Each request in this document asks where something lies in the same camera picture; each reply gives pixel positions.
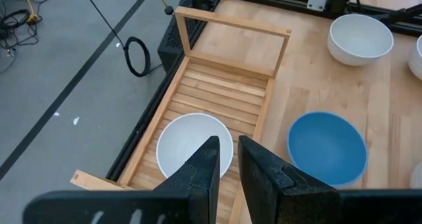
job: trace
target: wooden frame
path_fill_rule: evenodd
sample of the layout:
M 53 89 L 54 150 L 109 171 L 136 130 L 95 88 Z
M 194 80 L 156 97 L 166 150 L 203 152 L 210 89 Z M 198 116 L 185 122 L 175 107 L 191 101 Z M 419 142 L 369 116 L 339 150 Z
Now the wooden frame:
M 156 165 L 154 151 L 162 129 L 171 120 L 184 113 L 208 113 L 228 127 L 235 144 L 235 154 L 229 171 L 220 180 L 217 222 L 237 223 L 245 203 L 237 164 L 237 139 L 240 134 L 246 134 L 253 140 L 260 141 L 272 97 L 274 79 L 291 31 L 185 7 L 178 7 L 175 15 L 185 58 L 119 182 L 107 181 L 82 171 L 76 171 L 71 182 L 88 190 L 154 189 L 165 179 Z M 263 70 L 191 50 L 185 18 L 206 20 L 283 37 L 284 42 L 275 69 Z

